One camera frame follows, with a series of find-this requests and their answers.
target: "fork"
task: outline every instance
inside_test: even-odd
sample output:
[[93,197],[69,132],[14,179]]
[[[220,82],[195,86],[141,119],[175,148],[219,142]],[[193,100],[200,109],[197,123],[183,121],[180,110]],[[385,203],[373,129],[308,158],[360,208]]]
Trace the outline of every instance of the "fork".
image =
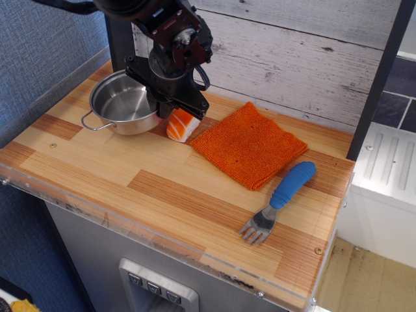
[[242,239],[245,241],[251,237],[248,243],[254,242],[255,245],[263,242],[276,224],[278,211],[313,177],[316,171],[315,165],[310,161],[294,166],[273,192],[269,205],[253,215],[239,231],[239,235],[245,232]]

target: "stainless steel pot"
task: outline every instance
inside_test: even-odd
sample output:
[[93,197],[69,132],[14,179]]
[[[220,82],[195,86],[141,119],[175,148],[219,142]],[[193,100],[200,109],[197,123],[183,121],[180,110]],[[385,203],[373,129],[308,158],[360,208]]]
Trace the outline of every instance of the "stainless steel pot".
[[[90,96],[91,111],[81,118],[89,130],[109,128],[121,135],[135,135],[149,131],[159,125],[162,119],[157,116],[156,104],[149,104],[146,88],[128,77],[125,71],[117,71],[93,89]],[[89,127],[84,119],[94,112],[103,126]]]

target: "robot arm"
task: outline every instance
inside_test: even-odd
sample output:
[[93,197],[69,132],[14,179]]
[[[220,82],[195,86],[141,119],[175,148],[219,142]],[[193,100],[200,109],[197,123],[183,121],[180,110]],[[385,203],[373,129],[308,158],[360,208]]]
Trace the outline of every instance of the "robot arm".
[[[126,74],[146,86],[148,101],[156,102],[161,118],[179,107],[198,119],[205,116],[209,104],[200,91],[208,88],[209,79],[201,64],[211,61],[213,37],[187,0],[33,1],[77,14],[100,10],[135,24],[153,40],[153,49],[149,58],[127,56]],[[204,85],[194,82],[194,69]]]

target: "blue fork handle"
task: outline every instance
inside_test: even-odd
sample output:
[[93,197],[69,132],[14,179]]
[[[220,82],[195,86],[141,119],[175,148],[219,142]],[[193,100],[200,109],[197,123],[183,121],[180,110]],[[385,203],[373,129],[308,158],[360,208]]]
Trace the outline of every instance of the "blue fork handle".
[[317,171],[313,162],[304,161],[293,167],[273,192],[270,206],[281,209]]

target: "shiplap wall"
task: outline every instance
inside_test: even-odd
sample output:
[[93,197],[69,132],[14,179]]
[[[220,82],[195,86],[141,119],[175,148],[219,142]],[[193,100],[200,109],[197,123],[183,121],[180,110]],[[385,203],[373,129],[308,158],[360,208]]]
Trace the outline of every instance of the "shiplap wall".
[[[194,0],[209,92],[353,133],[400,0]],[[152,47],[133,29],[136,54]]]

